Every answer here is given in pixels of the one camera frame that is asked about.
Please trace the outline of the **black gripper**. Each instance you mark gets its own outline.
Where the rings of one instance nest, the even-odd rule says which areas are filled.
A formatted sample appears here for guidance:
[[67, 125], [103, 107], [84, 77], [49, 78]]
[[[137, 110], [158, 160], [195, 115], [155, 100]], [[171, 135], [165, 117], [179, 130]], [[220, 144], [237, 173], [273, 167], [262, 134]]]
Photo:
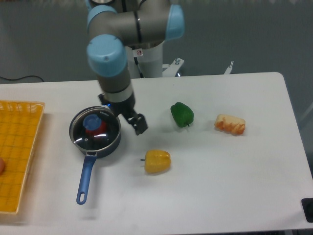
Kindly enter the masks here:
[[98, 98], [102, 105], [108, 108], [117, 117], [122, 115], [135, 130], [137, 136], [143, 134], [148, 129], [146, 118], [143, 114], [137, 114], [134, 110], [135, 97], [132, 93], [126, 100], [121, 102], [112, 102], [105, 99], [105, 94], [99, 94]]

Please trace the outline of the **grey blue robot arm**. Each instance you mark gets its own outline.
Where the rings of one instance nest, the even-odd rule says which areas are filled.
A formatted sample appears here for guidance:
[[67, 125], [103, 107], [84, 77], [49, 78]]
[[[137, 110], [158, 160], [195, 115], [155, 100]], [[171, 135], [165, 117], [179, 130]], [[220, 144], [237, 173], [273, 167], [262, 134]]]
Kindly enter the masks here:
[[134, 110], [135, 96], [128, 70], [126, 47], [178, 39], [185, 31], [183, 9], [168, 0], [87, 0], [87, 60], [102, 94], [98, 97], [115, 116], [122, 115], [137, 135], [147, 122]]

